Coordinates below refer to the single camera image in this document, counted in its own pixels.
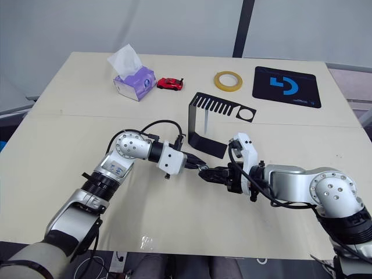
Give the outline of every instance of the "black mouse pad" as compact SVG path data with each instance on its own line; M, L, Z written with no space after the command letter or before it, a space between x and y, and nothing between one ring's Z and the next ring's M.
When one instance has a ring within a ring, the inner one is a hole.
M253 97L311 108L321 107L315 76L295 71L256 67Z

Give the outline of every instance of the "robotic arm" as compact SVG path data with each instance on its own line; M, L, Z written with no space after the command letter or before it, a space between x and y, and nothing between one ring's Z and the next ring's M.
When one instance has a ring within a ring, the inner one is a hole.
M349 176L329 167L304 170L295 166L265 166L263 161L258 163L252 141L242 133L230 140L228 151L231 163L227 167L205 169L199 176L226 185L230 192L243 193L253 202L262 193L275 207L313 209L337 254L334 258L337 278L372 276L371 216L356 195L356 184ZM232 151L244 161L236 162Z
M83 174L87 181L55 214L44 239L25 247L3 263L0 278L59 278L66 266L84 253L97 237L102 224L100 215L108 208L135 159L157 163L157 167L166 172L166 178L178 174L185 165L194 169L195 162L202 162L193 155L189 155L187 162L187 155L173 149L169 142L161 143L154 135L151 136L155 140L151 141L141 134L132 131L120 134L114 149L106 154L93 173Z

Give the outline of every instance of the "white table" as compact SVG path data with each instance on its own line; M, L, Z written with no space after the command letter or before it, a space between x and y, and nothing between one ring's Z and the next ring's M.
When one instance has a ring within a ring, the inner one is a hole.
M80 174L92 172L116 131L173 119L187 132L188 104L197 91L257 109L252 124L210 113L207 137L227 142L244 131L266 163L340 169L355 179L372 209L372 146L324 63L141 55L157 78L183 77L185 86L179 92L155 88L135 102L116 92L108 56L72 53L0 153L1 240L41 240L54 213L84 183ZM315 74L322 108L253 98L255 66ZM213 77L222 70L241 75L239 91L214 86ZM203 118L198 119L202 131ZM176 136L165 124L152 132L161 140ZM186 141L183 150L212 167L228 162L227 155L213 158ZM102 218L99 249L285 259L334 254L310 210L274 209L262 195L252 203L223 185L202 181L197 171L184 170L167 181L154 163L142 160Z

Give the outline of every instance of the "toy car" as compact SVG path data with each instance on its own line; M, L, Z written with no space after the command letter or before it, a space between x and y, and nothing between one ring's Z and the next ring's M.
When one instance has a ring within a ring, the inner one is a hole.
M158 81L157 87L160 89L173 89L173 90L181 90L184 86L183 78L181 80L176 80L175 78L161 78Z

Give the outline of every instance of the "masking tape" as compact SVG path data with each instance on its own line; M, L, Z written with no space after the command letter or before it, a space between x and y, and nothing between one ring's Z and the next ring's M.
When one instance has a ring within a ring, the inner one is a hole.
M236 77L237 80L238 80L236 85L227 86L227 85L222 84L221 81L220 81L220 77L223 76L224 74L230 74L230 75ZM236 91L236 90L238 90L242 87L243 80L237 73L234 73L233 71L221 71L214 76L214 84L217 86L217 88L219 88L223 91L233 92L233 91Z

